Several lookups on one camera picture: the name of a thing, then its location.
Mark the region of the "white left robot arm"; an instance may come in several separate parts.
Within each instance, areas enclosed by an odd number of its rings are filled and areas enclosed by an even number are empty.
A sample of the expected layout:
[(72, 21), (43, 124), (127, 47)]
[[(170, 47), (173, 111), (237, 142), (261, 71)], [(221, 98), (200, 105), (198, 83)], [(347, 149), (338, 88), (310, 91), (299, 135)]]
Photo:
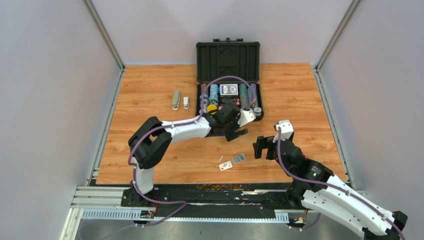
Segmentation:
[(247, 134), (248, 130), (244, 126), (255, 119), (252, 109), (244, 110), (234, 103), (179, 121), (160, 121), (156, 116), (148, 118), (128, 140), (128, 164), (133, 167), (135, 202), (142, 207), (152, 203), (154, 168), (170, 145), (217, 135), (223, 135), (230, 142)]

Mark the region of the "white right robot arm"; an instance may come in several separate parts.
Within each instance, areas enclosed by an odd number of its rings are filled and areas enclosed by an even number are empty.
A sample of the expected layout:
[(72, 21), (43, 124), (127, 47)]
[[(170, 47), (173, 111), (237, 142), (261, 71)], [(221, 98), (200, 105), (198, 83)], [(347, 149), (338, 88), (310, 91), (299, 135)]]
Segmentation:
[(293, 137), (259, 136), (252, 144), (255, 159), (274, 160), (293, 181), (286, 191), (286, 204), (324, 215), (364, 240), (404, 240), (408, 216), (372, 203), (322, 163), (307, 158)]

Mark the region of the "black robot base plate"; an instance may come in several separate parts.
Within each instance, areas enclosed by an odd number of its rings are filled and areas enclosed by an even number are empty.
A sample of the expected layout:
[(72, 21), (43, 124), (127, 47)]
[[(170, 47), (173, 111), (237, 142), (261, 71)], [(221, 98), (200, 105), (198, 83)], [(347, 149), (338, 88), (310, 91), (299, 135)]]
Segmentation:
[(155, 216), (165, 217), (182, 206), (175, 218), (237, 218), (270, 219), (276, 210), (304, 215), (305, 208), (290, 202), (288, 182), (277, 183), (215, 183), (156, 184), (146, 197), (131, 186), (123, 191), (120, 205), (133, 208), (153, 208)]

